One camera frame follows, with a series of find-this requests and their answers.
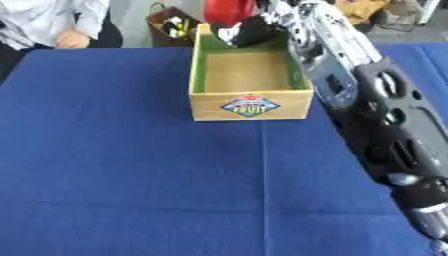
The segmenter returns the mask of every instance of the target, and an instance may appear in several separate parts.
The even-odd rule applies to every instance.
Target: blue table
[[[381,50],[448,120],[448,45]],[[190,60],[26,58],[0,88],[0,255],[430,255],[316,100],[303,121],[195,123]]]

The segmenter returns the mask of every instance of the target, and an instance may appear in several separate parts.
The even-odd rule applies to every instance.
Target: black robot arm segment
[[[218,38],[242,47],[278,31],[371,178],[391,189],[417,231],[448,255],[448,135],[423,93],[343,14],[323,0],[278,1]]]

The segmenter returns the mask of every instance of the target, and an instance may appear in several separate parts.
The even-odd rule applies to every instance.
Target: hand
[[[56,38],[56,48],[87,48],[90,38],[75,29],[66,29]]]

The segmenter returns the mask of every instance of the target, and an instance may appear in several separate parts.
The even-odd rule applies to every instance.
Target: wooden box
[[[289,55],[286,37],[231,48],[202,24],[189,94],[196,121],[304,119],[313,88]]]

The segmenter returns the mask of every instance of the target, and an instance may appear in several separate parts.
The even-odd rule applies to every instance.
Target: box label
[[[223,109],[242,115],[247,118],[252,118],[268,111],[279,108],[280,105],[269,101],[260,96],[240,96],[236,100],[222,106]]]

